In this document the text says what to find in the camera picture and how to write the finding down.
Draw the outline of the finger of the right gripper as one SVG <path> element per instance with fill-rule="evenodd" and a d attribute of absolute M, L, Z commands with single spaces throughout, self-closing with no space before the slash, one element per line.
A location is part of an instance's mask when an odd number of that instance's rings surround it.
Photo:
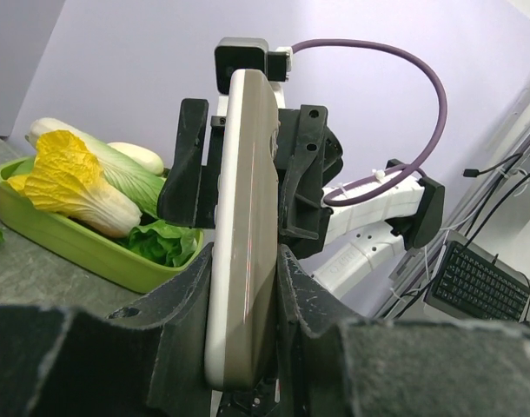
<path fill-rule="evenodd" d="M 172 168 L 158 197 L 157 215 L 176 226 L 215 228 L 217 119 L 209 102 L 182 100 Z"/>

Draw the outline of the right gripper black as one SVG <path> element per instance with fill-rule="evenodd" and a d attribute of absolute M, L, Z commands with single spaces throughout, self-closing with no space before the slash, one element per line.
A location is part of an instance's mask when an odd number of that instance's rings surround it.
<path fill-rule="evenodd" d="M 287 245 L 298 259 L 320 253 L 333 211 L 323 187 L 342 168 L 342 147 L 323 106 L 229 112 L 215 220 L 225 255 L 272 255 Z"/>

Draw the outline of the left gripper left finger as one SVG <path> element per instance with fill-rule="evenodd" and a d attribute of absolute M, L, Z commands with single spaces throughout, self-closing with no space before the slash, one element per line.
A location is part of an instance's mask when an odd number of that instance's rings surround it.
<path fill-rule="evenodd" d="M 0 305 L 0 416 L 207 416 L 212 246 L 106 318 Z"/>

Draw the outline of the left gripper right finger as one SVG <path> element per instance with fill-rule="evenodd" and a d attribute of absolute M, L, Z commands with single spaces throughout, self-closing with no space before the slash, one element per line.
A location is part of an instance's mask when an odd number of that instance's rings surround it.
<path fill-rule="evenodd" d="M 530 329 L 369 320 L 277 252 L 282 416 L 530 416 Z"/>

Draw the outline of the white remote with blue button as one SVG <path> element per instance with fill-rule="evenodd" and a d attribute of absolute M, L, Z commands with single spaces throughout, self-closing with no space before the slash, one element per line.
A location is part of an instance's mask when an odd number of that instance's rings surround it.
<path fill-rule="evenodd" d="M 257 69 L 231 78 L 209 290 L 204 369 L 218 391 L 249 390 L 275 344 L 279 120 Z"/>

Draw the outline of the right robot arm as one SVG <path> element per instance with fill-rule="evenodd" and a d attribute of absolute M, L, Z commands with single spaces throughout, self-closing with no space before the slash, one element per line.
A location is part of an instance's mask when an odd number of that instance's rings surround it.
<path fill-rule="evenodd" d="M 203 99 L 182 101 L 175 158 L 158 198 L 157 214 L 176 226 L 215 228 L 218 180 L 226 116 L 208 116 Z M 299 260 L 320 253 L 337 238 L 354 232 L 366 238 L 361 255 L 336 255 L 316 276 L 336 296 L 387 258 L 426 246 L 442 221 L 445 190 L 423 175 L 407 177 L 374 199 L 343 207 L 323 201 L 326 184 L 343 165 L 342 147 L 327 125 L 322 106 L 280 109 L 279 241 Z"/>

